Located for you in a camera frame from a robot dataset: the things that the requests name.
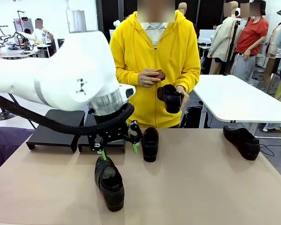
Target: man's right hand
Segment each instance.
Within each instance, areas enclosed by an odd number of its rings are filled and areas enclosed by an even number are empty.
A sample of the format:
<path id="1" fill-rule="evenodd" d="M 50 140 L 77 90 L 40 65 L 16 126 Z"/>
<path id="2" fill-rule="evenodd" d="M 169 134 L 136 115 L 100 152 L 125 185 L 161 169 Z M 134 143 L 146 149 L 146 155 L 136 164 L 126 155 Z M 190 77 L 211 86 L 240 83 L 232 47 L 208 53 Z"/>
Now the man's right hand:
<path id="1" fill-rule="evenodd" d="M 158 75 L 159 75 L 159 72 L 156 72 L 153 69 L 144 69 L 144 71 L 142 71 L 139 74 L 139 78 L 138 78 L 139 85 L 141 87 L 145 87 L 145 88 L 152 87 L 154 84 L 160 82 L 161 80 L 158 78 L 153 78 L 153 77 L 149 77 L 149 76 L 158 76 Z"/>

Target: hood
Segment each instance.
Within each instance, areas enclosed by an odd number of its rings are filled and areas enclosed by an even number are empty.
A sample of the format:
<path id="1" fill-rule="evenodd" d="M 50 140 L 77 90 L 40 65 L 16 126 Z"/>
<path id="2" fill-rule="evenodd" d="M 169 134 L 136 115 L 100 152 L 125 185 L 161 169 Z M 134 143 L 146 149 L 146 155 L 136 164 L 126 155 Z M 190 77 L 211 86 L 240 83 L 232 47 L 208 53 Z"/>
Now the hood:
<path id="1" fill-rule="evenodd" d="M 134 12 L 127 20 L 130 22 L 130 24 L 132 26 L 135 26 L 135 28 L 137 30 L 142 29 L 141 24 L 139 22 L 137 22 L 137 12 Z M 186 20 L 186 18 L 183 16 L 183 14 L 179 10 L 176 10 L 175 11 L 175 22 L 171 22 L 168 25 L 168 28 L 171 30 L 171 29 L 175 28 L 178 24 L 182 23 L 184 20 Z"/>

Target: black bag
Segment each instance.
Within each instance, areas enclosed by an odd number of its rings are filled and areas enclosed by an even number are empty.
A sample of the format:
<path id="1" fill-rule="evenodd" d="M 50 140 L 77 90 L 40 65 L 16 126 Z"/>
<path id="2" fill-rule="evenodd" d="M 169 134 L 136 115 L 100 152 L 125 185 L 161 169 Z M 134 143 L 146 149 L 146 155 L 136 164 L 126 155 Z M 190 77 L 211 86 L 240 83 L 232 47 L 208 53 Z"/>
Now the black bag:
<path id="1" fill-rule="evenodd" d="M 182 122 L 180 124 L 180 128 L 199 128 L 202 106 L 193 106 L 187 108 Z M 206 112 L 205 124 L 204 128 L 210 128 L 208 126 L 208 113 Z"/>

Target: hand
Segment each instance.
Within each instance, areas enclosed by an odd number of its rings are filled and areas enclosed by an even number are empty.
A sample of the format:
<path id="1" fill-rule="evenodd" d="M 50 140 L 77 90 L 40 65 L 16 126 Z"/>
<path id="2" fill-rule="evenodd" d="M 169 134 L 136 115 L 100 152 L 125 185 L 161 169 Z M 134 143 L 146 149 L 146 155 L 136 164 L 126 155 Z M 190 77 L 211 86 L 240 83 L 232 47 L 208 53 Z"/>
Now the hand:
<path id="1" fill-rule="evenodd" d="M 186 93 L 185 89 L 183 86 L 177 86 L 176 87 L 177 92 L 182 93 L 183 94 L 183 100 L 182 100 L 182 104 L 180 107 L 180 111 L 182 111 L 182 109 L 187 105 L 187 103 L 189 102 L 189 95 Z"/>
<path id="2" fill-rule="evenodd" d="M 142 71 L 139 74 L 139 78 L 138 78 L 139 85 L 141 87 L 145 87 L 145 88 L 152 87 L 154 84 L 160 82 L 161 80 L 158 78 L 153 78 L 153 77 L 149 77 L 149 76 L 158 76 L 158 75 L 159 75 L 159 72 L 156 72 L 153 69 L 144 69 L 144 71 Z"/>
<path id="3" fill-rule="evenodd" d="M 251 54 L 251 50 L 247 49 L 247 51 L 244 52 L 244 60 L 248 60 Z"/>

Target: red shirt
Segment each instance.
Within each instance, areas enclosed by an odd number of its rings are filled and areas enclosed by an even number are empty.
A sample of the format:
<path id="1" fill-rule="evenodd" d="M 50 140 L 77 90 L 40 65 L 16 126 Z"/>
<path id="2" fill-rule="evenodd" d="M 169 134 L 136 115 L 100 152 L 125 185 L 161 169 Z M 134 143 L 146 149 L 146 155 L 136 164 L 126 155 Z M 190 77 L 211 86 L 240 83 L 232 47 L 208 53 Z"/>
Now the red shirt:
<path id="1" fill-rule="evenodd" d="M 252 44 L 267 35 L 268 21 L 263 17 L 257 23 L 253 23 L 253 21 L 250 20 L 240 34 L 236 48 L 237 53 L 244 53 Z M 251 55 L 257 55 L 259 50 L 260 45 L 251 50 Z"/>

